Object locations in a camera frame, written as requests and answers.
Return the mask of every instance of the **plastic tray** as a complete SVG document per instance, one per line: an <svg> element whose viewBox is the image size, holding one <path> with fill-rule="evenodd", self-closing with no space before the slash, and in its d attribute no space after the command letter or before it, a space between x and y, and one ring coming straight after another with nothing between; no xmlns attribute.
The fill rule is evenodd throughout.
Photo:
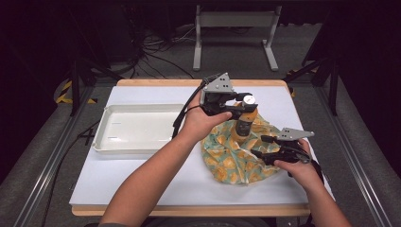
<svg viewBox="0 0 401 227"><path fill-rule="evenodd" d="M101 153L156 152L173 133L182 104L111 105L104 109L92 147Z"/></svg>

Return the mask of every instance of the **patterned cloth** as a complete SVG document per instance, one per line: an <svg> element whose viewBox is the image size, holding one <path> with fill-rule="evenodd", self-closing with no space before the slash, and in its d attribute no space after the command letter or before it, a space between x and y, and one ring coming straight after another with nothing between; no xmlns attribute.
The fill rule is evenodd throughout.
<svg viewBox="0 0 401 227"><path fill-rule="evenodd" d="M239 145L231 136L235 122L231 120L215 126L201 141L203 161L215 180L231 184L253 183L276 173L278 167L266 166L262 160L251 154L251 149L263 153L277 152L279 150L277 144L262 142L260 136L276 136L280 131L258 114L253 121L250 136Z"/></svg>

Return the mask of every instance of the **forearm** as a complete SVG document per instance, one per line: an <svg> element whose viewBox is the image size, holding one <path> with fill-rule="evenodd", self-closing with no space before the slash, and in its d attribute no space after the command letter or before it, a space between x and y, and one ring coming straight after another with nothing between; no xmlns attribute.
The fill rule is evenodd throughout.
<svg viewBox="0 0 401 227"><path fill-rule="evenodd" d="M180 170L197 141L179 133L121 184L101 223L140 226Z"/></svg>
<svg viewBox="0 0 401 227"><path fill-rule="evenodd" d="M310 212L317 227L351 226L322 183L305 191L309 200Z"/></svg>

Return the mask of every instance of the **person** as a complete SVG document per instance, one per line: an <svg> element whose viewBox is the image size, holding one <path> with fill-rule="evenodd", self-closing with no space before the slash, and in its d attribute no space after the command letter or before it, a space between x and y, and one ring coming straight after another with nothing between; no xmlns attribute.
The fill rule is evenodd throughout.
<svg viewBox="0 0 401 227"><path fill-rule="evenodd" d="M208 116L200 105L201 93L189 103L180 132L119 186L100 220L99 227L141 226L169 183L183 166L192 148L216 125L231 118L230 112ZM309 145L300 140L310 153ZM316 226L350 226L347 218L326 191L311 164L276 161L305 189Z"/></svg>

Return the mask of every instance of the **white table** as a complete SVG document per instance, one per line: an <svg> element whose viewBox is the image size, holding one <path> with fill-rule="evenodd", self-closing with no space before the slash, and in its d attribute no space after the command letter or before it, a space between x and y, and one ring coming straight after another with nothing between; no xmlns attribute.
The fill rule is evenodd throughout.
<svg viewBox="0 0 401 227"><path fill-rule="evenodd" d="M113 88L107 106L184 104L200 82L193 79L120 80ZM236 92L252 93L259 104L259 113L279 130L283 127L303 129L282 80L232 80L232 83ZM70 200L73 213L77 216L103 215L118 186L146 159L146 156L134 154L104 155L90 148ZM325 185L331 193L328 183ZM284 170L248 185L219 183L204 164L201 146L197 144L150 215L282 217L308 214L304 190Z"/></svg>

